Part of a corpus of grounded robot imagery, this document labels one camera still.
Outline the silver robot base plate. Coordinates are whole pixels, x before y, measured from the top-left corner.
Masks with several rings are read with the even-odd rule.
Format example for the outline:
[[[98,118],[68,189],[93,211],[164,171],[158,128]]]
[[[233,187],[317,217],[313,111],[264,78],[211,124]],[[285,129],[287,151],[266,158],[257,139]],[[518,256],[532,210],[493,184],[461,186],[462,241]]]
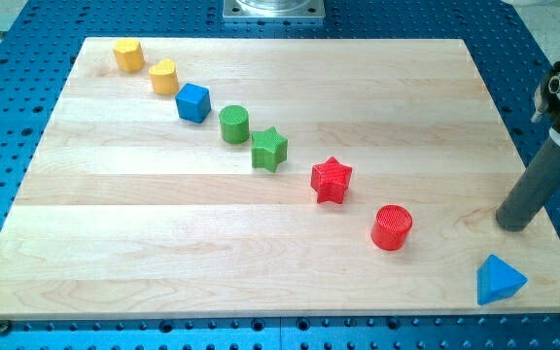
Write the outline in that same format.
[[[322,19],[323,0],[224,0],[223,19]]]

